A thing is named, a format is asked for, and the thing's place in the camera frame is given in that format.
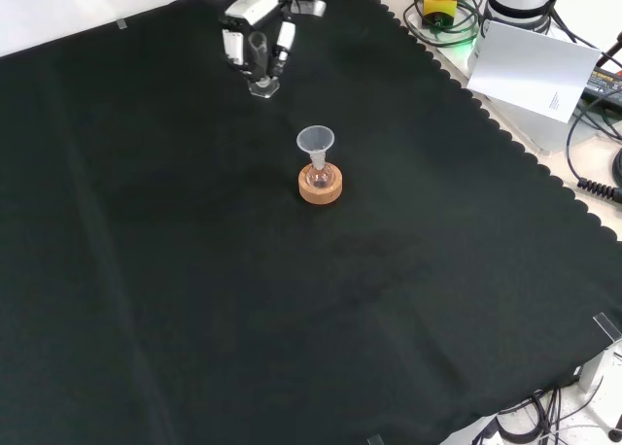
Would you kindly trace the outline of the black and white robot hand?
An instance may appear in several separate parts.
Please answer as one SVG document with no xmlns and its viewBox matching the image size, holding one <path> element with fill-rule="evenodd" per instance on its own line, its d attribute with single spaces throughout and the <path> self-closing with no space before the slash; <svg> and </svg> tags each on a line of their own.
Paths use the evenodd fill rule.
<svg viewBox="0 0 622 445">
<path fill-rule="evenodd" d="M 295 15 L 322 17 L 323 0 L 235 0 L 220 19 L 228 64 L 249 91 L 269 98 L 280 87 L 295 40 Z"/>
</svg>

